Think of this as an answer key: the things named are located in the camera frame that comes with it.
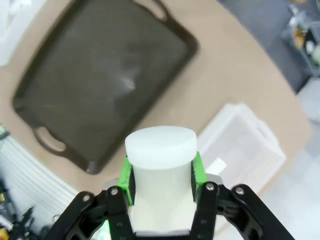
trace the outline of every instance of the corrugated white surface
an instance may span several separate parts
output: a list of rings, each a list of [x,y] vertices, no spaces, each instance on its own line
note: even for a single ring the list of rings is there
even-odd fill
[[[48,168],[12,136],[0,142],[0,174],[21,217],[34,207],[33,230],[53,223],[79,192]]]

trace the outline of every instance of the table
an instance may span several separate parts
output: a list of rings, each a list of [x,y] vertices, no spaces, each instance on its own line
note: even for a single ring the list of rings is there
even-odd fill
[[[80,191],[97,194],[105,182],[120,175],[126,155],[124,144],[100,174],[89,175],[71,161],[42,148],[12,107],[14,92],[32,57],[69,2],[47,0],[11,62],[0,68],[0,123],[62,179]],[[148,0],[139,2],[151,5]],[[244,102],[276,134],[290,163],[305,146],[311,130],[297,98],[264,50],[215,0],[164,0],[164,3],[196,36],[200,48],[136,129],[174,125],[199,134],[225,103]]]

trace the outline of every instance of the screw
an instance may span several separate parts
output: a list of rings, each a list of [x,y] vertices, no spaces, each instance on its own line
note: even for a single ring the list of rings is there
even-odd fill
[[[215,189],[215,186],[211,182],[207,183],[205,187],[209,191],[213,191]]]
[[[237,187],[237,188],[235,189],[235,192],[236,192],[237,194],[239,194],[239,195],[245,194],[245,191],[244,191],[241,187]]]
[[[111,195],[116,195],[118,193],[118,189],[115,187],[114,189],[111,190]]]
[[[89,199],[90,199],[90,195],[87,194],[87,195],[85,195],[85,196],[82,198],[82,201],[86,202],[86,201],[88,201]]]

